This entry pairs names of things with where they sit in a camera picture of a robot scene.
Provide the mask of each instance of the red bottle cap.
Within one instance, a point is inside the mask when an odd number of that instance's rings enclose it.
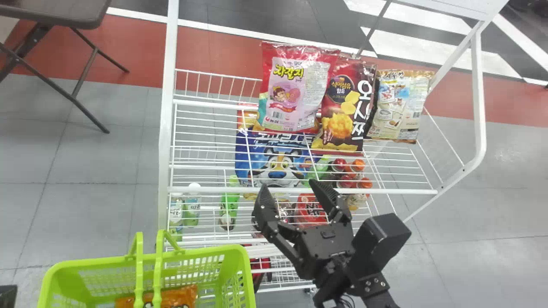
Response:
[[[364,170],[366,167],[366,163],[363,161],[363,159],[357,159],[352,162],[351,169],[353,172],[360,173]]]
[[[346,166],[346,160],[343,158],[337,158],[333,161],[333,170],[336,172],[343,172],[344,167]]]
[[[338,188],[352,188],[352,185],[354,185],[353,176],[350,174],[345,174],[341,176],[340,180],[337,181],[337,187]]]

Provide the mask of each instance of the green shopping basket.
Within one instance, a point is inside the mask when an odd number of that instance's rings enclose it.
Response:
[[[166,239],[174,248],[164,252]],[[156,254],[142,253],[142,232],[125,256],[63,261],[45,274],[38,307],[114,307],[118,298],[134,296],[142,308],[144,292],[197,285],[196,307],[255,308],[249,256],[240,245],[181,249],[165,230],[156,237]]]

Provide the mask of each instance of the red snack bag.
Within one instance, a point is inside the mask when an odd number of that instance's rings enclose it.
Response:
[[[340,56],[322,100],[322,130],[312,149],[360,152],[376,65]]]
[[[339,50],[262,42],[258,123],[266,130],[316,133],[316,112]]]
[[[313,193],[299,195],[295,209],[295,222],[301,229],[327,223],[326,213]]]

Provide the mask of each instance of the white floor stripe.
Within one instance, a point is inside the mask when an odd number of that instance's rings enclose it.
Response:
[[[0,43],[4,43],[19,19],[0,16]]]
[[[532,79],[532,78],[527,78],[527,77],[524,77],[523,80],[525,80],[525,82],[527,82],[527,83],[533,83],[533,84],[538,84],[538,85],[547,85],[548,84],[548,81],[546,81],[546,80],[538,80],[538,79]]]
[[[106,12],[107,14],[110,14],[110,15],[116,15],[116,16],[122,16],[122,17],[129,17],[129,18],[149,20],[149,21],[162,22],[162,23],[167,22],[167,17],[165,16],[141,13],[141,12],[136,12],[132,10],[109,8]],[[231,27],[225,27],[225,26],[212,25],[205,22],[198,22],[198,21],[192,21],[192,20],[186,20],[186,19],[179,19],[178,24],[179,26],[209,30],[209,31],[226,33],[231,35],[253,37],[258,39],[264,39],[266,41],[275,41],[275,42],[290,43],[290,44],[315,45],[315,46],[325,47],[325,48],[336,48],[336,49],[340,49],[342,52],[351,53],[351,54],[356,53],[358,51],[358,49],[356,48],[338,46],[338,45],[321,43],[321,42],[307,41],[304,39],[272,35],[268,33],[261,33],[256,31],[249,31],[249,30],[243,30],[243,29],[237,29],[237,28],[231,28]],[[364,50],[362,52],[362,55],[376,58],[376,54],[368,50]]]
[[[538,62],[546,71],[548,71],[548,54],[540,48],[535,42],[523,34],[518,28],[507,21],[500,14],[493,19],[493,23],[500,28],[508,37],[523,49],[533,60]]]
[[[374,16],[379,15],[385,4],[383,0],[344,0],[344,2],[349,10]],[[399,3],[390,4],[384,18],[463,35],[468,34],[471,30],[470,26],[461,18]]]
[[[362,27],[362,30],[365,34],[369,32],[369,28]],[[456,46],[450,44],[428,41],[426,39],[380,30],[376,30],[373,33],[370,43],[377,54],[380,55],[438,65],[443,65],[456,48]],[[500,55],[483,52],[482,58],[484,72],[521,78],[521,76],[503,58],[501,58]],[[472,69],[470,49],[460,57],[454,67],[466,70]]]

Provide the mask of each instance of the cartoon girl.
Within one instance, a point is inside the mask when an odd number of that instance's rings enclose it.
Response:
[[[274,87],[272,93],[274,94],[273,99],[279,102],[286,102],[287,96],[286,91],[282,87]]]

